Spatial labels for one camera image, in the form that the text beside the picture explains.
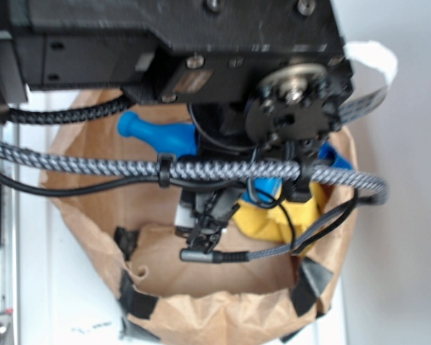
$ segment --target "metal frame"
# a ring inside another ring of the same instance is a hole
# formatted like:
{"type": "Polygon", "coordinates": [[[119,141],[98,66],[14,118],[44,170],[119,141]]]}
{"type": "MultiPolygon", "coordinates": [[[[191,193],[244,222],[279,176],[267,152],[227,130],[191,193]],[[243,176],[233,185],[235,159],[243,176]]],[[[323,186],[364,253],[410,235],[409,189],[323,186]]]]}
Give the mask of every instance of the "metal frame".
{"type": "MultiPolygon", "coordinates": [[[[0,140],[17,144],[18,128],[14,125],[0,126],[0,140]]],[[[17,167],[8,162],[0,162],[3,171],[17,178],[17,167]]],[[[0,344],[14,344],[19,339],[18,332],[18,199],[17,192],[4,189],[2,205],[1,246],[0,246],[0,323],[6,326],[6,337],[0,344]]]]}

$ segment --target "yellow 3d printed part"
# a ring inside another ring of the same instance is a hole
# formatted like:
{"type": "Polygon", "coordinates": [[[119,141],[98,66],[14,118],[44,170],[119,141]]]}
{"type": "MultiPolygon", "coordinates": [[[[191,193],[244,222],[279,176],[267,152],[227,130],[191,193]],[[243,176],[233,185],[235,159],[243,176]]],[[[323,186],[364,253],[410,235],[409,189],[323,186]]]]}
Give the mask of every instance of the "yellow 3d printed part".
{"type": "MultiPolygon", "coordinates": [[[[282,203],[294,224],[297,236],[303,234],[321,216],[320,210],[328,201],[320,185],[312,183],[310,189],[313,197],[307,203],[282,203]]],[[[291,229],[279,207],[265,210],[246,201],[240,201],[239,204],[241,207],[233,220],[245,236],[274,242],[292,241],[291,229]]]]}

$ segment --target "cable tie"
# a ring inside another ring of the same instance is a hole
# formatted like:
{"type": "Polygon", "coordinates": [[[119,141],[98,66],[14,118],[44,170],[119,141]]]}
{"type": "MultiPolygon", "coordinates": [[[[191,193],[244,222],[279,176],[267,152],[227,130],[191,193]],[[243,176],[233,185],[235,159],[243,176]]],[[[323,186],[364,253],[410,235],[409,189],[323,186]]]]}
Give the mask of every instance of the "cable tie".
{"type": "Polygon", "coordinates": [[[171,165],[177,161],[176,155],[160,153],[158,155],[158,185],[161,188],[169,188],[171,186],[171,165]]]}

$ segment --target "black plastic clip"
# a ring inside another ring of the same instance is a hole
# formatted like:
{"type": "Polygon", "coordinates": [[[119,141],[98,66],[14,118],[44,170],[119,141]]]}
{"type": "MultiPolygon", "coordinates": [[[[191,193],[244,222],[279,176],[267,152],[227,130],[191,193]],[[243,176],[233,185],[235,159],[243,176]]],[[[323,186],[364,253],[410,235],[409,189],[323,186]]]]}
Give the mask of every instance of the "black plastic clip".
{"type": "Polygon", "coordinates": [[[171,165],[176,162],[175,155],[162,153],[158,155],[158,185],[161,188],[169,188],[171,186],[171,165]]]}
{"type": "Polygon", "coordinates": [[[300,176],[296,181],[286,181],[284,183],[284,194],[289,202],[306,203],[312,198],[310,191],[310,182],[313,172],[315,171],[315,160],[305,158],[299,161],[300,176]]]}

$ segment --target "black and white braided cable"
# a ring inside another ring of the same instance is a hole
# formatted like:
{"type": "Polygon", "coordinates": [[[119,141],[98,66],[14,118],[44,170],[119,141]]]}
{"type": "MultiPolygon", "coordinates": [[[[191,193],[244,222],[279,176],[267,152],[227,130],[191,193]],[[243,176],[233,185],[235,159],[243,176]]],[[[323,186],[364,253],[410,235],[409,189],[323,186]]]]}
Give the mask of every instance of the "black and white braided cable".
{"type": "MultiPolygon", "coordinates": [[[[158,176],[159,163],[133,160],[99,160],[67,157],[21,149],[0,142],[0,158],[29,167],[103,176],[158,176]]],[[[170,177],[189,181],[246,180],[247,178],[281,178],[296,180],[300,176],[297,162],[174,162],[170,177]]],[[[374,203],[386,201],[388,187],[378,176],[353,170],[316,165],[312,181],[326,185],[348,185],[356,189],[375,192],[374,203]]]]}
{"type": "Polygon", "coordinates": [[[133,101],[122,95],[112,101],[88,108],[42,112],[10,109],[8,120],[18,124],[74,124],[117,114],[134,104],[133,101]]]}

